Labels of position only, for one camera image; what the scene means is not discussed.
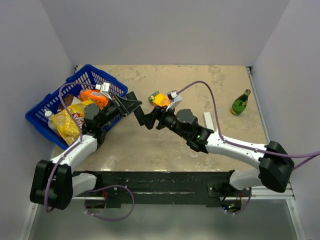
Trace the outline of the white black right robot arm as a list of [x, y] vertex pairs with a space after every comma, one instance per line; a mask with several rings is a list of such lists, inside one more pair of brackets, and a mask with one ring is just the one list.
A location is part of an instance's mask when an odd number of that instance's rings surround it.
[[220, 137], [218, 132], [199, 125], [190, 109], [175, 113], [157, 106], [143, 116], [143, 124], [149, 130], [169, 129], [195, 152], [222, 155], [252, 166], [248, 171], [231, 172], [229, 180], [216, 188], [227, 196], [233, 197], [249, 187], [265, 186], [277, 193], [283, 193], [287, 188], [295, 164], [277, 142], [264, 145]]

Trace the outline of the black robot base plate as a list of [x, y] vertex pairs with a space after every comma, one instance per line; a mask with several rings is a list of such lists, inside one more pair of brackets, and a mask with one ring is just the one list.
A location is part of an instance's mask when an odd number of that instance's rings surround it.
[[137, 205], [203, 205], [217, 207], [244, 199], [250, 191], [228, 186], [232, 172], [97, 171], [95, 192], [80, 197], [107, 200], [107, 207]]

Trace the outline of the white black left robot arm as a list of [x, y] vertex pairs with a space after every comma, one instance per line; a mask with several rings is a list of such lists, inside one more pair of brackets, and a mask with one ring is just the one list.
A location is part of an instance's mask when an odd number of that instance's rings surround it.
[[103, 109], [91, 103], [84, 108], [83, 134], [59, 156], [40, 160], [35, 167], [29, 199], [51, 209], [64, 210], [72, 198], [84, 192], [99, 196], [104, 184], [92, 173], [73, 176], [80, 163], [104, 142], [104, 127], [113, 119], [126, 117], [141, 106], [133, 91], [125, 97], [114, 95]]

